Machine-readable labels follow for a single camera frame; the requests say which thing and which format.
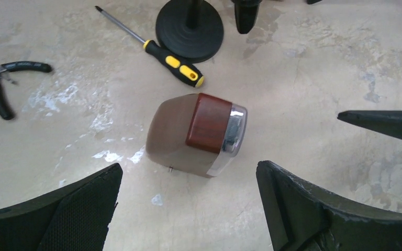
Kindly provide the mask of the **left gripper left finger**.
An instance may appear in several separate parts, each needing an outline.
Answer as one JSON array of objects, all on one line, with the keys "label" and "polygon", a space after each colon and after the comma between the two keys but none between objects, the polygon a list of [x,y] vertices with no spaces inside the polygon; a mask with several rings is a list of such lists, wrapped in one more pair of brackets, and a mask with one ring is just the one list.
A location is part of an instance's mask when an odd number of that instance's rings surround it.
[{"label": "left gripper left finger", "polygon": [[0,209],[0,250],[103,250],[122,175],[115,163]]}]

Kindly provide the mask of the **brown wooden metronome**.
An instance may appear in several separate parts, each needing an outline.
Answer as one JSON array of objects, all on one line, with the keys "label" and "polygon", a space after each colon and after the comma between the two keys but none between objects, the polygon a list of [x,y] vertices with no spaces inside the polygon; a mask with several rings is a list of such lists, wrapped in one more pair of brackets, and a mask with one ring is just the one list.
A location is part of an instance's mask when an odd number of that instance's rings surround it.
[{"label": "brown wooden metronome", "polygon": [[233,103],[194,93],[164,101],[147,135],[146,153],[164,167],[205,178],[217,176]]}]

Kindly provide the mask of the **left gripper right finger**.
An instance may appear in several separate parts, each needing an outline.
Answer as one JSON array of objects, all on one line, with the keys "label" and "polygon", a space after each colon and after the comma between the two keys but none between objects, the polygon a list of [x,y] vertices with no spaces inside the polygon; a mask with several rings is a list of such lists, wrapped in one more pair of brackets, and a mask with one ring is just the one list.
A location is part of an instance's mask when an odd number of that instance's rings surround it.
[{"label": "left gripper right finger", "polygon": [[274,250],[402,250],[402,213],[368,206],[260,161],[256,179]]}]

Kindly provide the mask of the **black round microphone stand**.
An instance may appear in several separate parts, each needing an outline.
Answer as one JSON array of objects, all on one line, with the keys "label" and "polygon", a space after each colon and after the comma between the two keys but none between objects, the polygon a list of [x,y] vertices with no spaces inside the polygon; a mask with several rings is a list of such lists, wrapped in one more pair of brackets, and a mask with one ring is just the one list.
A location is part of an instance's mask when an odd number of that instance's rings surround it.
[{"label": "black round microphone stand", "polygon": [[171,0],[158,13],[155,34],[161,47],[192,63],[200,63],[219,51],[224,27],[210,3]]}]

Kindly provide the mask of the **black microphone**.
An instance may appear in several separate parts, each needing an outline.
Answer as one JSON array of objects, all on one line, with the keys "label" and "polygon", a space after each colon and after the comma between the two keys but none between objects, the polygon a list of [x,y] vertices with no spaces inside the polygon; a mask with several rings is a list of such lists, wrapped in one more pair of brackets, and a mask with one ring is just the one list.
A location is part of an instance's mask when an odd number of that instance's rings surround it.
[{"label": "black microphone", "polygon": [[255,25],[262,0],[232,0],[237,31],[249,33]]}]

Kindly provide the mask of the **clear plastic metronome cover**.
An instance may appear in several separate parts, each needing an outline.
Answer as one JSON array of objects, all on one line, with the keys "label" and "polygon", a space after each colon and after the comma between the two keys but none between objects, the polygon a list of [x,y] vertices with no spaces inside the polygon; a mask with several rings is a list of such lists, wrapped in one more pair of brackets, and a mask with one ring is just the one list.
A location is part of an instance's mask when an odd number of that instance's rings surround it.
[{"label": "clear plastic metronome cover", "polygon": [[208,170],[208,176],[218,176],[237,156],[243,142],[247,120],[247,109],[233,103],[220,153]]}]

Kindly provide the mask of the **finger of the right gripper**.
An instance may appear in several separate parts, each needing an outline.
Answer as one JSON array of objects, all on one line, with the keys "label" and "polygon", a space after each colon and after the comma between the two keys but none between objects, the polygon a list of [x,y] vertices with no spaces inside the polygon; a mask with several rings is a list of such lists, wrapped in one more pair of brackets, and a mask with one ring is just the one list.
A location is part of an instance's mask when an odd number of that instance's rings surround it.
[{"label": "finger of the right gripper", "polygon": [[402,140],[402,110],[348,110],[337,119]]}]

